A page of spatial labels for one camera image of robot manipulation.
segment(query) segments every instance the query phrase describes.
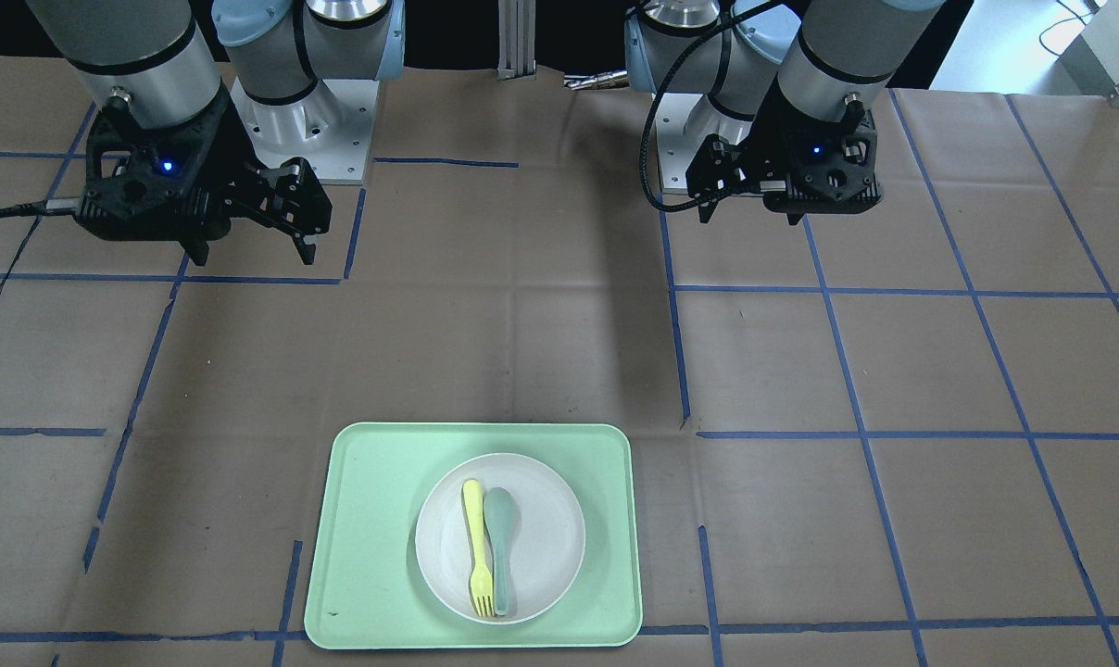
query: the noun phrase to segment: white floor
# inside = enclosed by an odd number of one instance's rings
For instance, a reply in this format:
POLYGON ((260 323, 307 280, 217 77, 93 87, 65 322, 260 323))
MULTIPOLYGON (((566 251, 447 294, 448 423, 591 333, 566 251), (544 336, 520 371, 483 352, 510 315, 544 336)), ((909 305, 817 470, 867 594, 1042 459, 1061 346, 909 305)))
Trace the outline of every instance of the white floor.
MULTIPOLYGON (((1084 0, 1063 1, 1076 13, 1090 12, 1084 0)), ((975 0, 931 88, 1079 94, 1066 68, 1037 40, 1047 27, 1072 18, 1055 0, 975 0)), ((1082 27, 1079 20, 1054 27, 1046 46, 1066 49, 1082 27)))

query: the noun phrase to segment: yellow fork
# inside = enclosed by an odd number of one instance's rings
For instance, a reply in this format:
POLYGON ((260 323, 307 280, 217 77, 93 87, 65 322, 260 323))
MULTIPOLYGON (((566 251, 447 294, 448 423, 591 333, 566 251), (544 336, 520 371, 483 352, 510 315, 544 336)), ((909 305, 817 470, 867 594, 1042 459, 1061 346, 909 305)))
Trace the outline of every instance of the yellow fork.
POLYGON ((461 487, 466 501, 466 523, 470 525, 470 546, 473 551, 473 574, 470 575, 470 595, 473 611, 482 618, 492 617, 492 573, 485 561, 485 511, 481 481, 466 480, 461 487))

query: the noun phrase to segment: spoon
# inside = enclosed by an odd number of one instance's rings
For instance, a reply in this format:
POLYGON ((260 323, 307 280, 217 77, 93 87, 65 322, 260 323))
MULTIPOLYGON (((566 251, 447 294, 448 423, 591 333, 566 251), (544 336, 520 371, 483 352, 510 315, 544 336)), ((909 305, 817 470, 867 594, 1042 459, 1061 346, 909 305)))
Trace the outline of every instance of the spoon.
POLYGON ((514 532, 514 498, 506 489, 489 489, 485 497, 485 519, 492 549, 492 612, 509 612, 509 535, 514 532))

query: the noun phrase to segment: white mounting plate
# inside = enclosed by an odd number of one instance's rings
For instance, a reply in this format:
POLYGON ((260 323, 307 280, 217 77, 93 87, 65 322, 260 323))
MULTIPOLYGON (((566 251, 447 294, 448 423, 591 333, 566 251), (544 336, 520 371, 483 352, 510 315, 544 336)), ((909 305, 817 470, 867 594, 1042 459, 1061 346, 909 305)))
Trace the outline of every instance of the white mounting plate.
POLYGON ((699 97, 702 94, 697 93, 662 94, 658 114, 653 118, 653 132, 657 135, 653 147, 658 151, 658 173, 662 179, 661 191, 665 195, 687 194, 687 166, 696 157, 699 141, 684 137, 683 126, 699 97))
MULTIPOLYGON (((251 143, 255 147, 255 156, 269 168, 283 165, 284 160, 300 156, 313 165, 317 178, 328 186, 360 186, 366 177, 366 165, 369 165, 369 143, 374 135, 374 115, 378 110, 378 82, 369 79, 328 78, 326 85, 341 102, 341 113, 345 125, 335 132, 335 141, 322 148, 310 151, 307 147, 300 152, 276 153, 267 148, 261 148, 252 132, 251 143)), ((229 98, 238 111, 239 120, 245 123, 243 111, 246 110, 246 92, 236 78, 229 98)))

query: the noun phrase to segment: white plate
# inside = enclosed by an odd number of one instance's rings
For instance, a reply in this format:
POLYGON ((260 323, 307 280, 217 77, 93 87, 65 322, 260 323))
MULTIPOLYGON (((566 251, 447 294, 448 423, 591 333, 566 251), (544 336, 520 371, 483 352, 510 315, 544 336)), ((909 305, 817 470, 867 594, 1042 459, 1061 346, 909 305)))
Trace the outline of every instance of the white plate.
MULTIPOLYGON (((487 565, 492 554, 487 541, 487 565)), ((457 466, 427 495, 415 528, 416 560, 427 586, 444 607, 472 621, 520 623, 551 609, 575 582, 584 561, 584 515, 572 488, 540 461, 517 453, 488 453, 457 466), (516 504, 509 541, 509 612, 480 618, 470 598, 473 556, 461 486, 501 487, 516 504)))

